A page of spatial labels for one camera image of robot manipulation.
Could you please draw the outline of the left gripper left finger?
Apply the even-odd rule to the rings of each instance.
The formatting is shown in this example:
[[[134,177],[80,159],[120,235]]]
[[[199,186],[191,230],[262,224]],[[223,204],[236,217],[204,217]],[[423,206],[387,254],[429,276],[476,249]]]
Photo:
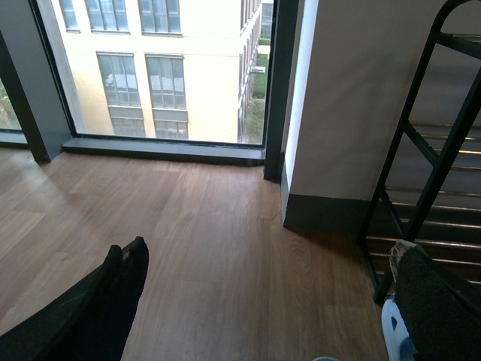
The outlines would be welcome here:
[[[138,236],[1,336],[3,360],[120,360],[144,290],[149,250]]]

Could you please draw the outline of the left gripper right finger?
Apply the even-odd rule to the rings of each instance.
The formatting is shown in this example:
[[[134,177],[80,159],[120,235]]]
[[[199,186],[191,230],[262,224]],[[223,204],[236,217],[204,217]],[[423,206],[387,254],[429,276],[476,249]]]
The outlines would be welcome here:
[[[405,240],[391,249],[389,267],[412,358],[479,360],[480,289]]]

